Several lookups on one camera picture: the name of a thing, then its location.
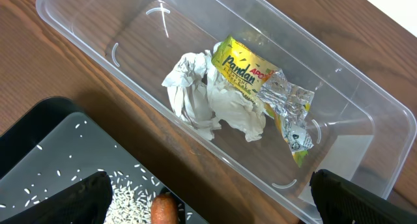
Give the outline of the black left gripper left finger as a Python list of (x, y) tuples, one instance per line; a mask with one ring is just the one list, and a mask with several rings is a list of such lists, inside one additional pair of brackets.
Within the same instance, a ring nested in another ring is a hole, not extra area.
[(1, 224), (103, 224), (112, 196), (110, 177), (96, 172)]

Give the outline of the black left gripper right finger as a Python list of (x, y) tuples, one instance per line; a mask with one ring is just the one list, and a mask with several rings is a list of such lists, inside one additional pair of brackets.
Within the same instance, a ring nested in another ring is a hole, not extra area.
[(324, 224), (416, 224), (416, 215), (326, 170), (311, 176), (313, 201)]

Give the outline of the orange carrot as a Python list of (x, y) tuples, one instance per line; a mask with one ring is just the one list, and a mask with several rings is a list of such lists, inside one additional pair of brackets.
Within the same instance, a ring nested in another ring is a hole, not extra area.
[(151, 224), (179, 224), (177, 204), (169, 194), (154, 198), (151, 205)]

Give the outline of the green snack wrapper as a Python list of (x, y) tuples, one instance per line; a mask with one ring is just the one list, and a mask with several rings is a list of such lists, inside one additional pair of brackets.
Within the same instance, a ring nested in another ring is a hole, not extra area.
[(281, 68), (229, 35), (214, 52), (212, 64), (222, 76), (274, 119), (300, 167), (314, 144), (305, 118), (315, 93), (290, 83)]

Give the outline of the white tissue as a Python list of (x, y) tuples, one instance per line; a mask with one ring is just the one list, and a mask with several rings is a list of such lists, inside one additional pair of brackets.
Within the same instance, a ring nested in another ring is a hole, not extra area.
[(174, 114), (209, 141), (214, 139), (213, 131), (222, 128), (209, 106), (207, 85), (203, 82), (211, 58), (207, 49), (185, 53), (162, 82)]
[(266, 125), (261, 101), (248, 100), (213, 64), (207, 66), (207, 94), (217, 118), (244, 132), (248, 142), (261, 138)]

